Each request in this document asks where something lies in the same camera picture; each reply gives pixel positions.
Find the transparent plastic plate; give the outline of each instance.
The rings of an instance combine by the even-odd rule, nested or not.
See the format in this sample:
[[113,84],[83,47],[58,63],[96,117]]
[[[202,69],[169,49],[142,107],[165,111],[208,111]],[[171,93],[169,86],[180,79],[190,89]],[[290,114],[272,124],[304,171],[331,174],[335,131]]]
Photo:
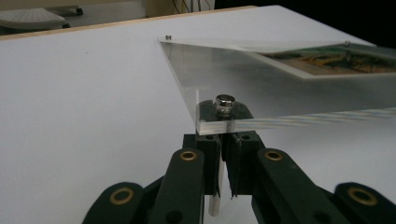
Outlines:
[[[396,51],[351,43],[160,39],[199,134],[396,117]],[[218,95],[249,116],[209,117]]]

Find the dark background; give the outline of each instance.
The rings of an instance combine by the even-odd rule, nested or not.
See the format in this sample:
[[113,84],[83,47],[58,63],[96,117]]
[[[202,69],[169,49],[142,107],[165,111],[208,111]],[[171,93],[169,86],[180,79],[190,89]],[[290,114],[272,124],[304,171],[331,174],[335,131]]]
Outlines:
[[396,7],[385,0],[216,0],[215,8],[280,5],[380,47],[396,49]]

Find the metal pin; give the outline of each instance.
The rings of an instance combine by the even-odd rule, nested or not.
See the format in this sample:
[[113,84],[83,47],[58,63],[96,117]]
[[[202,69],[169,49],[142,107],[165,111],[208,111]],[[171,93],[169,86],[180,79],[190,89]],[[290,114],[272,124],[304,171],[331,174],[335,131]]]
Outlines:
[[[346,40],[346,42],[344,42],[344,46],[346,47],[346,48],[348,48],[349,47],[349,45],[350,45],[350,40]],[[350,62],[350,52],[349,52],[349,50],[346,50],[346,55],[345,55],[345,60],[349,63]]]
[[209,215],[216,217],[220,210],[220,194],[222,189],[222,181],[224,177],[224,161],[219,161],[219,192],[216,195],[212,195],[209,198]]

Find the white surface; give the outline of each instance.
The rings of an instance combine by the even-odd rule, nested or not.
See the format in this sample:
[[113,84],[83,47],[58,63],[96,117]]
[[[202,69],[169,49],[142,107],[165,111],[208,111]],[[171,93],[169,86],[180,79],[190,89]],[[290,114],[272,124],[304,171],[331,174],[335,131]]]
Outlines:
[[[1,41],[0,223],[81,223],[107,187],[165,173],[194,126],[163,35],[359,42],[282,7]],[[355,181],[393,202],[395,133],[396,119],[260,131],[319,186]],[[257,223],[249,197],[230,201],[228,185],[205,224]]]

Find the screw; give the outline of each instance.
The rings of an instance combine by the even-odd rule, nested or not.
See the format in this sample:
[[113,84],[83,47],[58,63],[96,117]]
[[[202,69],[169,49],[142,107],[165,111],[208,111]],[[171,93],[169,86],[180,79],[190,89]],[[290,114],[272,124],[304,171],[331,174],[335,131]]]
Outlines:
[[233,98],[231,95],[218,95],[215,102],[216,114],[221,117],[230,117],[234,102],[235,98]]
[[350,40],[346,40],[346,42],[344,42],[344,46],[349,47],[349,45],[350,45]]

